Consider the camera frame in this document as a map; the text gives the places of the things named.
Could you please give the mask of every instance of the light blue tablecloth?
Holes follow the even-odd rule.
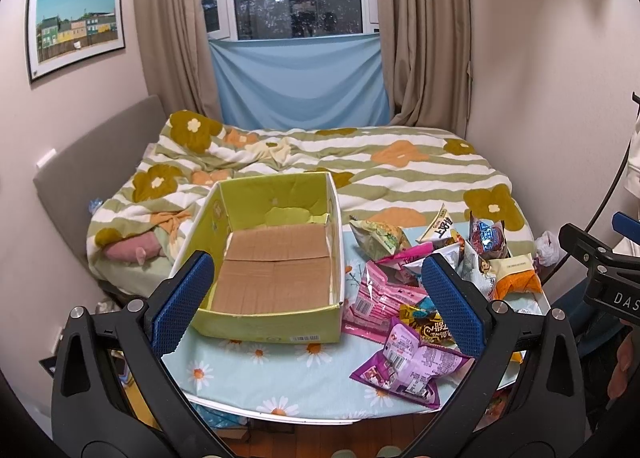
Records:
[[[456,228],[467,236],[467,225],[457,224]],[[423,231],[405,229],[411,241]],[[350,231],[343,235],[345,262],[357,271],[364,266],[364,255]],[[357,290],[358,283],[348,281],[346,297],[354,298]],[[507,299],[517,309],[530,306],[531,298],[523,294]],[[315,420],[358,420],[425,411],[423,406],[381,396],[374,388],[350,379],[380,348],[377,343],[342,334],[340,343],[322,345],[321,352],[313,354],[306,345],[232,343],[201,336],[190,327],[178,349],[163,361],[178,385],[198,397],[191,400],[213,401],[228,406],[230,412],[255,412],[255,418],[275,413]],[[516,379],[518,368],[510,364],[503,385]],[[438,382],[442,403],[456,385],[446,378]]]

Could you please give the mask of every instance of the floral comforter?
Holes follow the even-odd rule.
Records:
[[[215,181],[303,171],[331,172],[344,222],[355,216],[424,226],[444,202],[454,222],[468,220],[470,210],[503,220],[513,255],[534,250],[510,180],[447,131],[243,131],[181,111],[168,119],[136,173],[95,212],[87,234],[90,265],[105,246],[147,231],[162,232],[164,253],[173,259]]]

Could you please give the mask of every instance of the gray headboard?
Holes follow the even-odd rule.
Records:
[[[133,175],[167,120],[158,96],[127,108],[63,149],[38,171],[38,198],[84,266],[89,202],[107,200]]]

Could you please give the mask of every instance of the painting of houses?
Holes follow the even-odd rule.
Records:
[[[28,0],[27,20],[31,81],[124,48],[120,0]]]

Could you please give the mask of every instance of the purple snack bag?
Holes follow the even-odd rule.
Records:
[[[458,371],[468,360],[455,350],[421,343],[414,329],[393,318],[385,348],[355,370],[351,378],[437,409],[440,397],[434,380]]]

